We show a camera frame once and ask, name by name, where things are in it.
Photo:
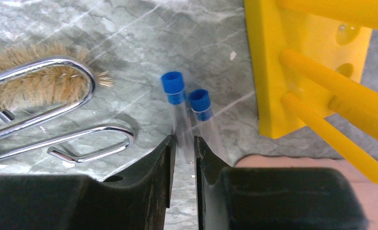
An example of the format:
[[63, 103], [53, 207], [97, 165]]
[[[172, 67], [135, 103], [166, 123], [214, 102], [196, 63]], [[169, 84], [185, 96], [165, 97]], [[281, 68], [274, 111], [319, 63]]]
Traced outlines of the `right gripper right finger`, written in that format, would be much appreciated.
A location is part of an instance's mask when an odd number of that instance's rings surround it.
[[201, 230], [366, 230], [347, 179], [331, 168], [235, 168], [194, 138]]

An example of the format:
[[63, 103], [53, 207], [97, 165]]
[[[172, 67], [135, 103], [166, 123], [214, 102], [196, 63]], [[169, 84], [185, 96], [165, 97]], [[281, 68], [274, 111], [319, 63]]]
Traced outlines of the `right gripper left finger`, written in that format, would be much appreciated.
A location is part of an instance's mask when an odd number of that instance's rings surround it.
[[0, 230], [161, 230], [176, 138], [102, 182], [87, 175], [0, 175]]

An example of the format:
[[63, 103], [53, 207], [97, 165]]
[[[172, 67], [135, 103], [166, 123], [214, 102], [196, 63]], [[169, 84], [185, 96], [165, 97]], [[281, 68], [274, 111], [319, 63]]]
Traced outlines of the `blue capped test tube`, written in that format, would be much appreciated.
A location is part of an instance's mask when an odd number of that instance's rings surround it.
[[163, 74], [160, 80], [170, 106], [179, 154], [184, 163], [191, 164], [195, 158], [194, 138], [183, 75], [179, 71], [170, 71]]

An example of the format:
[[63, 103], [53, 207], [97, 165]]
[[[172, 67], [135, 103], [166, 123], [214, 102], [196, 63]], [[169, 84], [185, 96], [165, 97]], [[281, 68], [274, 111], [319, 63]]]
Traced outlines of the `yellow test tube rack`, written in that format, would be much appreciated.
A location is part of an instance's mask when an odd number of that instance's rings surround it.
[[326, 121], [334, 113], [378, 140], [378, 92], [361, 84], [378, 0], [246, 0], [259, 133], [310, 127], [371, 182], [378, 161]]

